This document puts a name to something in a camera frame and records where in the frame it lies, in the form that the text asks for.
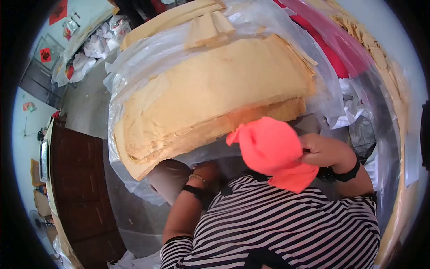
hand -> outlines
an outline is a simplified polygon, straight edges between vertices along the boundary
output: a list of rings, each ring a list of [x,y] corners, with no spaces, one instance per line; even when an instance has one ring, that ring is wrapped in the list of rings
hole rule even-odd
[[[299,161],[306,164],[314,164],[319,167],[333,168],[335,173],[347,173],[351,171],[357,158],[354,151],[345,143],[320,136],[316,133],[309,133],[299,137],[305,152]]]

black wristband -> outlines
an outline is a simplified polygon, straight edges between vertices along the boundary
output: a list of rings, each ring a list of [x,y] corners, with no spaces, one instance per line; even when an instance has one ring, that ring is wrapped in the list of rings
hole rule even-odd
[[[203,203],[203,190],[200,188],[196,188],[190,185],[185,185],[182,188],[183,191],[187,191],[187,192],[191,192],[192,194],[194,194],[194,197],[199,199],[200,202]]]
[[[357,162],[355,163],[354,168],[349,171],[348,173],[343,174],[336,174],[333,171],[333,168],[331,166],[329,167],[320,167],[318,174],[316,175],[317,178],[322,180],[323,182],[327,183],[334,183],[336,180],[347,182],[350,179],[353,179],[356,177],[358,170],[360,169],[360,161],[357,157]]]
[[[354,168],[349,171],[348,173],[344,173],[344,174],[336,174],[335,173],[335,177],[337,180],[342,181],[342,182],[347,182],[350,179],[353,179],[354,177],[357,176],[358,170],[360,169],[360,161],[358,160],[358,156],[356,155],[357,158],[357,162],[355,163]]]

bracelet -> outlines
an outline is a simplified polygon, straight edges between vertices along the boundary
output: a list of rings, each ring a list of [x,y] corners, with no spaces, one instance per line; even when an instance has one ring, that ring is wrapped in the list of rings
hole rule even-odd
[[[201,176],[196,175],[196,174],[191,174],[191,175],[188,177],[188,180],[190,180],[192,177],[195,177],[195,178],[197,178],[197,179],[200,179],[201,181],[203,181],[203,184],[206,186],[207,181],[206,181],[204,178],[202,178]]]

red poster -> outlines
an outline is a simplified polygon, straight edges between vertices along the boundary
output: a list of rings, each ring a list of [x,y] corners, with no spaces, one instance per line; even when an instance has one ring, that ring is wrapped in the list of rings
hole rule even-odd
[[[52,25],[62,18],[65,18],[67,16],[67,0],[62,0],[58,3],[57,7],[55,8],[54,12],[49,16],[49,25]]]
[[[51,61],[51,51],[49,48],[40,50],[40,61],[41,62],[50,62]]]

stack of dried tofu skin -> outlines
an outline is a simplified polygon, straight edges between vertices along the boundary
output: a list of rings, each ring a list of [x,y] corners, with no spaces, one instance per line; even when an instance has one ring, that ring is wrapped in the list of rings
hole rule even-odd
[[[234,26],[219,10],[208,12],[193,19],[184,48],[219,46],[229,41],[228,34],[235,32]]]
[[[114,130],[121,161],[143,179],[160,161],[215,141],[241,123],[295,119],[315,94],[313,65],[273,34],[241,39],[173,66],[124,104]]]
[[[127,33],[120,48],[121,50],[125,50],[139,39],[153,36],[163,30],[175,27],[184,22],[189,22],[195,17],[205,13],[222,9],[225,9],[225,5],[220,0],[194,0],[176,6]]]

